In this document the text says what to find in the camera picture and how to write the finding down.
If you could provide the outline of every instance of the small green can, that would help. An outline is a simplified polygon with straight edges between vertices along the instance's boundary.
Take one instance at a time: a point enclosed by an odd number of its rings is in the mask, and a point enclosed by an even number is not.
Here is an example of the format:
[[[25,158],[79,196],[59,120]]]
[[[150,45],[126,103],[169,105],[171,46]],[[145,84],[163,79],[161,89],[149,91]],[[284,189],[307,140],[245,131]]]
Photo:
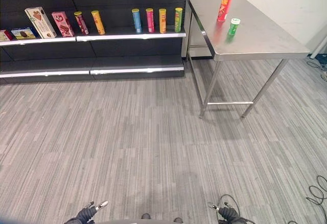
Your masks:
[[[236,29],[239,26],[241,20],[238,18],[232,18],[230,21],[230,27],[228,30],[229,35],[235,35]]]

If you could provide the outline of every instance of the yellow pringles can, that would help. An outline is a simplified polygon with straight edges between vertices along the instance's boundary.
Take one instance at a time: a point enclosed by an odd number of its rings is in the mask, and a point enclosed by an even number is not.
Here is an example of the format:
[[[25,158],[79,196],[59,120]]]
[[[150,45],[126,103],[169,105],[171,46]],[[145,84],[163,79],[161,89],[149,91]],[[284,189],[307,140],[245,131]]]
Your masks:
[[[166,33],[166,9],[159,9],[159,27],[160,33]]]
[[[106,32],[104,31],[104,27],[100,18],[100,13],[98,10],[94,10],[91,12],[94,22],[96,23],[97,29],[98,29],[98,33],[100,35],[104,35],[106,34]]]

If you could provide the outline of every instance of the floor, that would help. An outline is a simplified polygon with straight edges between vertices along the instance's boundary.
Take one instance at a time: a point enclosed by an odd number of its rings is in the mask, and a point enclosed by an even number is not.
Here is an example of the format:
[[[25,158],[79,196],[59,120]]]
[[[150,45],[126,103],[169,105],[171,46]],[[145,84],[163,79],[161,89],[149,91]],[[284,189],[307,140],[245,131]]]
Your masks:
[[[224,64],[214,96],[251,100],[277,63]],[[210,67],[197,61],[204,86]],[[109,200],[96,222],[217,223],[206,203],[229,193],[257,224],[322,223],[305,197],[327,176],[326,101],[306,60],[290,60],[245,119],[244,106],[199,119],[188,63],[183,78],[2,85],[0,216],[63,223]]]

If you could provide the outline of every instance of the white shelf strip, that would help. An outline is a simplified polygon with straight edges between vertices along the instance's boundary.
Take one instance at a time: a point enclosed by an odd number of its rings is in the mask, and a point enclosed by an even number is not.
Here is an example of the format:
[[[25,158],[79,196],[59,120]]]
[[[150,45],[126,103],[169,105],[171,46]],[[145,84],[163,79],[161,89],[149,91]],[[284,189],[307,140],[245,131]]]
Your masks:
[[[96,40],[120,40],[120,39],[155,39],[155,38],[174,38],[186,37],[185,32],[181,33],[152,33],[152,34],[130,34],[130,35],[103,35],[103,36],[77,36],[77,41],[96,41]]]
[[[139,69],[110,69],[110,70],[91,70],[91,75],[100,74],[118,74],[118,73],[151,73],[151,72],[171,72],[183,71],[184,67],[166,67],[166,68],[139,68]]]
[[[88,75],[89,71],[63,71],[63,72],[30,72],[30,73],[12,73],[0,74],[0,78],[8,77],[40,77],[40,76],[61,76],[61,75]]]
[[[45,38],[45,39],[1,41],[0,46],[25,45],[25,44],[45,43],[45,42],[66,42],[66,41],[76,41],[76,37],[59,37],[59,38]]]

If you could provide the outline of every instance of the table top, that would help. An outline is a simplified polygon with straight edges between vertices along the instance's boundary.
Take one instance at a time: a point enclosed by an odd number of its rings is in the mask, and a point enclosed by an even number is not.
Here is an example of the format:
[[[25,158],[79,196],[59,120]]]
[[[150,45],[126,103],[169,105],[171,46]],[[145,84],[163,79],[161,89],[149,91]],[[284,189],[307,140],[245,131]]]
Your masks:
[[[308,55],[306,47],[247,0],[232,0],[226,21],[217,22],[220,2],[188,0],[214,60],[300,59]],[[241,23],[235,35],[229,36],[232,18]]]

